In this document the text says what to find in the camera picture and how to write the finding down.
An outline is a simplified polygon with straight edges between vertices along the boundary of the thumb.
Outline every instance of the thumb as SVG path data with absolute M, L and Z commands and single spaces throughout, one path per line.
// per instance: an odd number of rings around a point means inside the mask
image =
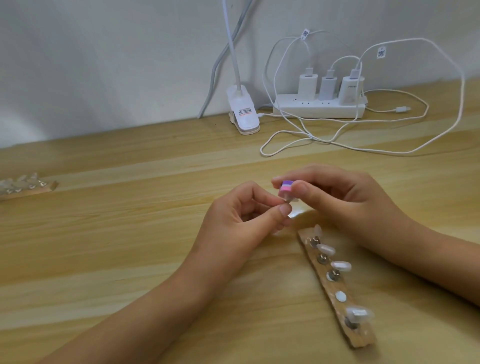
M 260 216 L 248 221 L 248 223 L 252 226 L 253 233 L 255 235 L 261 235 L 263 239 L 274 230 L 278 224 L 281 224 L 290 212 L 292 212 L 292 206 L 290 204 L 281 204 L 272 207 Z
M 305 181 L 295 181 L 292 184 L 292 194 L 308 206 L 330 217 L 338 216 L 345 208 L 344 201 Z

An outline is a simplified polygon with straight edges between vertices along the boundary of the table surface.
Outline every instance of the table surface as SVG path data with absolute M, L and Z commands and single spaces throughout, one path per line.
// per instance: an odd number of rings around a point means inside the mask
M 412 149 L 453 123 L 458 86 L 411 88 L 431 105 L 425 120 L 357 125 L 340 140 Z M 469 81 L 461 124 L 408 157 L 311 143 L 263 158 L 260 145 L 287 123 L 264 117 L 259 133 L 243 136 L 226 115 L 0 150 L 0 178 L 38 171 L 60 182 L 52 193 L 0 203 L 0 363 L 31 363 L 162 282 L 215 197 L 245 180 L 273 192 L 273 176 L 309 163 L 367 171 L 416 220 L 480 243 L 479 94 L 480 81 Z M 422 114 L 403 95 L 369 99 Z M 337 126 L 309 125 L 323 136 Z M 280 135 L 269 150 L 292 140 Z M 478 308 L 358 247 L 302 203 L 293 215 L 294 226 L 265 240 L 163 363 L 478 363 Z M 340 333 L 295 237 L 316 222 L 353 265 L 345 279 L 376 314 L 375 346 L 353 351 Z

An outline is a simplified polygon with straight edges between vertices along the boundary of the wooden strip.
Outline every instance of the wooden strip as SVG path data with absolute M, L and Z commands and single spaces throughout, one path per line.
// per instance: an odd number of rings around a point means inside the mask
M 320 281 L 325 294 L 328 296 L 330 303 L 335 311 L 338 323 L 347 338 L 348 343 L 354 349 L 362 348 L 369 344 L 374 344 L 376 341 L 375 334 L 371 325 L 367 322 L 361 324 L 357 329 L 350 329 L 345 324 L 346 308 L 348 306 L 355 305 L 353 297 L 348 292 L 347 286 L 343 279 L 343 276 L 337 282 L 331 282 L 327 279 L 326 274 L 332 269 L 330 264 L 322 265 L 317 262 L 317 256 L 320 253 L 317 249 L 310 246 L 310 238 L 315 236 L 313 228 L 302 229 L 298 231 L 298 237 L 301 245 L 303 246 L 310 264 L 315 270 L 318 280 Z M 343 291 L 347 295 L 345 302 L 340 302 L 336 299 L 335 293 L 337 291 Z
M 45 192 L 52 192 L 57 188 L 57 186 L 58 186 L 58 182 L 53 181 L 44 187 L 35 187 L 32 190 L 21 190 L 18 193 L 12 193 L 12 194 L 0 194 L 0 201 L 11 200 L 13 198 L 18 198 L 18 197 L 32 196 L 34 194 L 43 194 Z

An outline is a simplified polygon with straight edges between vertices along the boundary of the qr code label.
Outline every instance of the qr code label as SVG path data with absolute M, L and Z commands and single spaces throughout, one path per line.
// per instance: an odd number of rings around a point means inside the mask
M 247 115 L 247 114 L 251 114 L 251 113 L 252 113 L 251 108 L 246 108 L 246 109 L 239 110 L 239 116 L 243 116 L 243 115 Z
M 305 30 L 303 31 L 303 33 L 301 34 L 300 39 L 301 39 L 301 40 L 307 39 L 308 34 L 310 34 L 310 30 L 305 29 Z
M 377 58 L 385 58 L 386 54 L 387 54 L 387 47 L 382 46 L 378 48 Z

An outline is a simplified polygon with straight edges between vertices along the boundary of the white dot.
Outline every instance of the white dot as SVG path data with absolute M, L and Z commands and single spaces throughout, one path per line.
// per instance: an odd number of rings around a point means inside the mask
M 347 300 L 347 295 L 342 292 L 342 291 L 337 291 L 335 293 L 336 299 L 338 299 L 340 302 L 345 302 Z

